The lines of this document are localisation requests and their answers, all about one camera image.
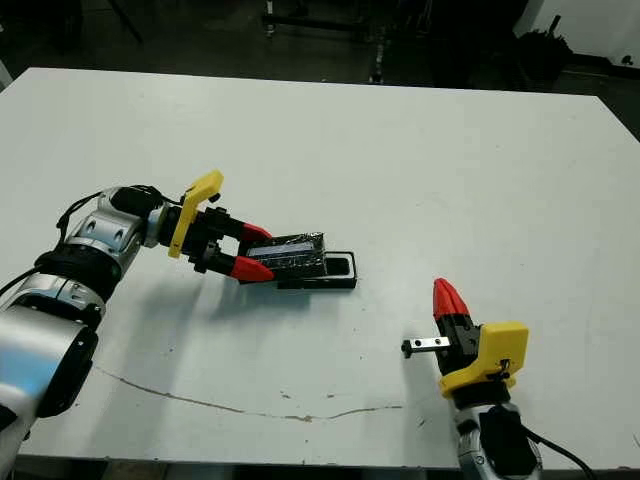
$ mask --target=black cable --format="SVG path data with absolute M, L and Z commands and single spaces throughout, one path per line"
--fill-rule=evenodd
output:
M 149 193 L 154 197 L 164 200 L 165 202 L 170 203 L 172 205 L 182 205 L 182 203 L 180 202 L 176 202 L 175 200 L 171 200 L 170 198 L 165 197 L 164 195 L 162 195 L 160 190 L 158 190 L 156 187 L 153 187 L 151 185 L 132 185 L 131 188 L 137 188 L 138 190 L 142 190 L 143 192 Z
M 35 267 L 27 270 L 26 272 L 24 272 L 21 275 L 18 275 L 16 278 L 14 278 L 13 280 L 11 280 L 9 283 L 7 283 L 5 286 L 3 286 L 2 288 L 0 288 L 0 297 L 2 297 L 2 295 L 4 295 L 5 293 L 7 293 L 8 290 L 11 289 L 11 287 L 13 287 L 15 284 L 20 283 L 22 280 L 24 280 L 25 278 L 27 278 L 29 275 L 32 275 L 34 273 L 36 273 L 38 270 L 40 270 L 40 265 L 36 265 Z
M 508 413 L 509 412 L 509 410 L 504 408 L 503 405 L 496 405 L 496 407 L 498 407 L 503 413 Z M 585 477 L 588 478 L 589 480 L 598 480 L 598 477 L 596 477 L 596 474 L 594 473 L 594 471 L 591 470 L 591 467 L 589 467 L 589 465 L 587 465 L 583 460 L 578 458 L 576 455 L 571 453 L 569 450 L 566 450 L 566 449 L 562 448 L 560 445 L 556 445 L 552 441 L 547 440 L 544 437 L 541 437 L 540 435 L 538 435 L 535 432 L 532 432 L 527 427 L 522 425 L 522 423 L 520 423 L 519 421 L 516 422 L 515 420 L 513 420 L 511 417 L 509 417 L 507 415 L 505 415 L 504 418 L 507 421 L 510 421 L 510 422 L 513 422 L 514 424 L 516 424 L 524 432 L 524 434 L 529 439 L 531 439 L 531 441 L 533 441 L 535 443 L 542 443 L 543 445 L 545 445 L 546 447 L 550 448 L 551 450 L 559 453 L 560 455 L 563 455 L 563 456 L 567 457 L 569 460 L 574 462 L 576 465 L 578 465 L 582 469 L 582 471 L 584 472 Z
M 71 206 L 67 208 L 67 210 L 60 216 L 60 218 L 58 219 L 58 223 L 56 223 L 56 228 L 60 230 L 60 238 L 58 239 L 58 244 L 56 246 L 59 247 L 60 245 L 62 245 L 65 237 L 67 236 L 67 228 L 69 227 L 69 220 L 71 219 L 71 215 L 80 210 L 101 193 L 101 191 L 96 192 L 72 203 Z

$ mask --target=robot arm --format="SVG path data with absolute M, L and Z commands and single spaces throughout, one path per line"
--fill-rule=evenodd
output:
M 520 423 L 508 388 L 524 365 L 528 329 L 518 322 L 476 326 L 451 284 L 433 287 L 437 338 L 402 343 L 406 358 L 435 352 L 443 377 L 440 391 L 457 409 L 458 461 L 469 480 L 537 480 L 542 459 Z
M 105 190 L 96 195 L 97 209 L 66 238 L 63 215 L 60 242 L 36 260 L 37 271 L 0 311 L 0 479 L 35 420 L 58 415 L 75 400 L 91 369 L 106 302 L 141 246 L 161 244 L 170 256 L 185 254 L 201 273 L 273 279 L 260 262 L 224 254 L 218 246 L 224 236 L 262 240 L 269 233 L 222 208 L 197 209 L 204 200 L 217 200 L 221 183 L 214 171 L 195 182 L 181 203 L 151 187 Z

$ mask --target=table surface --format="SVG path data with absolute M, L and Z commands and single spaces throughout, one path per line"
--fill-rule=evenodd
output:
M 457 466 L 431 288 L 530 327 L 524 421 L 595 468 L 640 467 L 640 144 L 594 97 L 30 69 L 0 95 L 0 272 L 113 185 L 221 205 L 353 250 L 353 291 L 278 291 L 144 249 L 75 405 L 22 453 Z M 548 468 L 573 465 L 544 450 Z

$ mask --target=dark background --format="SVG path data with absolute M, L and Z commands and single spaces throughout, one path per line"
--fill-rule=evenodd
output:
M 433 0 L 425 20 L 424 0 L 308 0 L 310 18 L 361 18 L 367 34 L 278 25 L 268 38 L 264 1 L 117 0 L 140 43 L 108 0 L 2 0 L 0 59 L 14 78 L 47 66 L 368 83 L 382 45 L 384 84 L 598 95 L 640 138 L 640 70 L 573 56 L 553 78 L 523 73 L 511 27 L 526 3 Z M 279 15 L 296 7 L 274 0 Z

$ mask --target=black object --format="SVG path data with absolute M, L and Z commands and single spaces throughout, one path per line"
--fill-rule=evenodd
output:
M 0 288 L 0 297 L 2 297 L 2 295 L 4 295 L 5 293 L 7 293 L 11 287 L 13 287 L 14 285 L 17 285 L 18 283 L 20 283 L 22 280 L 24 280 L 25 278 L 27 278 L 29 275 L 32 275 L 34 273 L 36 273 L 37 271 L 40 270 L 39 266 L 36 266 L 34 268 L 30 268 L 29 270 L 27 270 L 24 273 L 21 273 L 20 275 L 18 275 L 16 278 L 14 278 L 13 280 L 7 282 L 6 284 L 4 284 L 2 286 L 2 288 Z
M 72 278 L 109 300 L 122 278 L 118 262 L 106 253 L 84 245 L 62 244 L 35 261 L 40 273 Z
M 325 252 L 327 274 L 321 277 L 281 280 L 279 289 L 355 288 L 358 277 L 353 252 Z
M 451 392 L 458 410 L 477 405 L 492 405 L 511 400 L 504 382 L 482 382 L 460 387 Z
M 436 320 L 438 331 L 448 337 L 451 347 L 437 351 L 438 367 L 442 375 L 468 367 L 478 357 L 480 326 L 475 326 L 469 315 L 442 315 Z
M 167 212 L 158 233 L 161 245 L 171 245 L 181 210 L 180 207 L 171 207 Z M 196 272 L 205 273 L 211 270 L 229 275 L 235 266 L 236 258 L 223 253 L 217 242 L 225 235 L 240 240 L 244 234 L 245 223 L 232 218 L 226 209 L 207 208 L 204 212 L 198 212 L 195 221 L 189 226 L 181 253 L 189 257 L 189 262 L 194 264 L 193 269 Z
M 49 383 L 36 412 L 38 417 L 58 415 L 71 406 L 91 370 L 97 344 L 98 336 L 89 328 L 78 333 Z
M 494 407 L 494 409 L 506 410 L 502 405 L 496 405 Z M 513 421 L 510 416 L 506 416 L 505 415 L 503 418 L 507 422 Z M 566 449 L 562 448 L 560 445 L 557 445 L 557 444 L 553 443 L 552 441 L 547 440 L 546 438 L 544 438 L 544 437 L 538 435 L 537 433 L 529 430 L 527 427 L 522 425 L 520 422 L 518 422 L 517 425 L 518 425 L 518 428 L 520 430 L 522 430 L 524 432 L 524 434 L 528 438 L 531 439 L 531 441 L 533 441 L 535 443 L 541 443 L 544 446 L 546 446 L 546 447 L 550 448 L 551 450 L 553 450 L 554 452 L 557 452 L 560 455 L 562 455 L 564 457 L 567 457 L 569 460 L 574 462 L 576 465 L 578 465 L 582 469 L 582 471 L 584 472 L 584 475 L 585 475 L 586 478 L 588 478 L 589 480 L 597 480 L 596 474 L 593 472 L 593 470 L 591 470 L 591 467 L 589 467 L 589 465 L 587 465 L 578 456 L 574 455 L 569 450 L 566 450 Z
M 117 210 L 146 219 L 152 210 L 162 205 L 162 195 L 136 187 L 123 187 L 113 194 L 110 201 Z
M 573 54 L 564 38 L 554 35 L 560 18 L 555 16 L 547 32 L 534 30 L 518 40 L 522 66 L 533 80 L 557 79 Z
M 322 233 L 273 237 L 250 244 L 241 242 L 238 255 L 258 260 L 274 273 L 276 281 L 327 274 Z
M 0 432 L 11 425 L 16 418 L 18 418 L 18 416 L 13 410 L 4 405 L 0 405 Z
M 66 318 L 67 320 L 80 320 L 93 331 L 98 328 L 102 320 L 100 307 L 96 304 L 91 303 L 83 310 L 80 310 L 73 305 L 60 302 L 55 298 L 45 297 L 35 293 L 20 296 L 14 302 L 14 305 L 33 308 L 34 310 L 45 312 L 56 317 Z
M 521 428 L 520 415 L 493 407 L 480 416 L 480 443 L 501 476 L 530 475 L 538 460 Z

